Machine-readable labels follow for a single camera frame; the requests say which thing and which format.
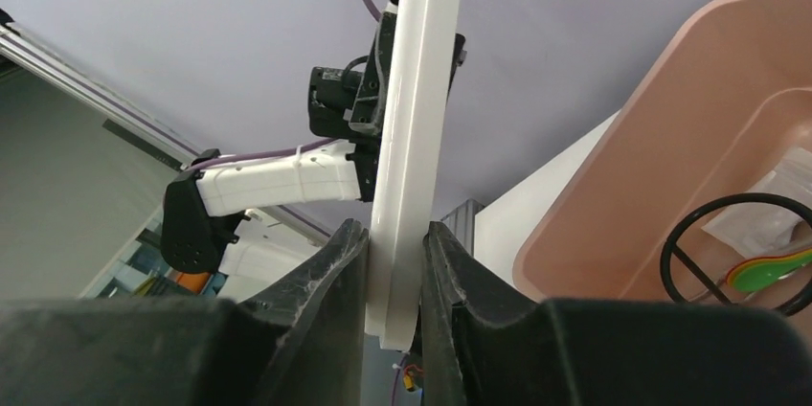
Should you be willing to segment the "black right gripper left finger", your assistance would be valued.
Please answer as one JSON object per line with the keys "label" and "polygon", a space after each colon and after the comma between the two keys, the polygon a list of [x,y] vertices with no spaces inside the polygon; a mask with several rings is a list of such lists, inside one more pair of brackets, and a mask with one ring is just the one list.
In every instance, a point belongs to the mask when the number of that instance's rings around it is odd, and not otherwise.
{"label": "black right gripper left finger", "polygon": [[243,303],[192,296],[1,305],[5,405],[357,405],[368,231],[347,220]]}

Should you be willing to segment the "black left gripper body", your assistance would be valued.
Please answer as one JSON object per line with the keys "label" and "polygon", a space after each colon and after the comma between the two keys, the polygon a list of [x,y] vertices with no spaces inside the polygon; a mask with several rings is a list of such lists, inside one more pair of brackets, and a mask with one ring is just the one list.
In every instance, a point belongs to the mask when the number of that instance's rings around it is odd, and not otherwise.
{"label": "black left gripper body", "polygon": [[309,130],[322,138],[378,138],[391,76],[398,1],[389,0],[366,56],[344,68],[316,66],[307,94]]}

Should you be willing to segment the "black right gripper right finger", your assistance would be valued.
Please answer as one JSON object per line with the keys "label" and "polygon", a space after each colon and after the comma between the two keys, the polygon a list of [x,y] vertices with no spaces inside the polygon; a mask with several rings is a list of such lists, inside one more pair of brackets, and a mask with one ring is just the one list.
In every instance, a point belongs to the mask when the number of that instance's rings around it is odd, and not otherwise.
{"label": "black right gripper right finger", "polygon": [[535,302],[448,227],[424,240],[428,405],[807,405],[811,353],[776,313],[657,302]]}

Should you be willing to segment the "white plastic tray lid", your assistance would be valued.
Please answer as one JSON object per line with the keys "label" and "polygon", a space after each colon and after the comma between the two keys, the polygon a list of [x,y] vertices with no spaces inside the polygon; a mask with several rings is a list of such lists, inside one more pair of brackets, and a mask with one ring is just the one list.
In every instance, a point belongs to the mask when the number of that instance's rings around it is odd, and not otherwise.
{"label": "white plastic tray lid", "polygon": [[372,203],[366,331],[405,351],[416,332],[422,240],[435,198],[461,0],[399,0]]}

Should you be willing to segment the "black wire ring stand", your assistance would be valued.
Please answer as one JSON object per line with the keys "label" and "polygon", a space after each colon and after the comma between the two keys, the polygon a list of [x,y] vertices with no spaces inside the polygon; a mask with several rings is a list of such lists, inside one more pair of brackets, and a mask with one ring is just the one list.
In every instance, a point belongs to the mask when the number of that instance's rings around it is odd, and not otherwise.
{"label": "black wire ring stand", "polygon": [[[754,293],[738,292],[725,283],[728,272],[748,259],[707,234],[702,227],[722,210],[750,202],[780,206],[798,214],[801,217],[799,224],[807,228],[811,226],[810,208],[777,194],[744,192],[723,196],[700,206],[674,226],[661,249],[659,275],[665,294],[671,301],[691,304],[717,301],[722,305],[744,305],[767,304],[770,299],[775,299],[779,303],[774,310],[787,317],[799,314],[811,305],[811,262]],[[771,256],[788,255],[807,248],[811,249],[811,237],[804,234],[801,240],[778,249]]]}

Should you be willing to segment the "red green stirring sticks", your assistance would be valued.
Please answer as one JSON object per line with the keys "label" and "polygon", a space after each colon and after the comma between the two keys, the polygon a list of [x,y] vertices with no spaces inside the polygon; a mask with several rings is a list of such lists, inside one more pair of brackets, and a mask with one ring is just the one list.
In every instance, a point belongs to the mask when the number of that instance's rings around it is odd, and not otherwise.
{"label": "red green stirring sticks", "polygon": [[783,255],[748,259],[732,268],[725,283],[741,293],[754,293],[782,280],[811,262],[811,249]]}

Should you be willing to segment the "pink plastic bin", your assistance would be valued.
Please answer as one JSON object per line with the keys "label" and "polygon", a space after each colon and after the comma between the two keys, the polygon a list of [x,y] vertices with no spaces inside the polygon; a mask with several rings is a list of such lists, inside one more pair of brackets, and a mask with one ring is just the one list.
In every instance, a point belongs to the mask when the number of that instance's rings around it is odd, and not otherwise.
{"label": "pink plastic bin", "polygon": [[511,281],[537,302],[664,302],[671,230],[810,146],[811,0],[714,0],[668,43],[540,219]]}

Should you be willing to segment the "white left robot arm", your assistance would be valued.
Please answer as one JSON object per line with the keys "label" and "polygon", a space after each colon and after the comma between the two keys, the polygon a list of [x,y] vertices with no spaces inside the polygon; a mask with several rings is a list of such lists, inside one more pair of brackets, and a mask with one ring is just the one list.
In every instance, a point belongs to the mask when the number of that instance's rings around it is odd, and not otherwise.
{"label": "white left robot arm", "polygon": [[399,0],[377,19],[370,51],[345,67],[311,70],[306,106],[318,141],[223,156],[199,154],[167,186],[160,252],[173,269],[213,273],[248,210],[324,200],[371,202],[375,194]]}

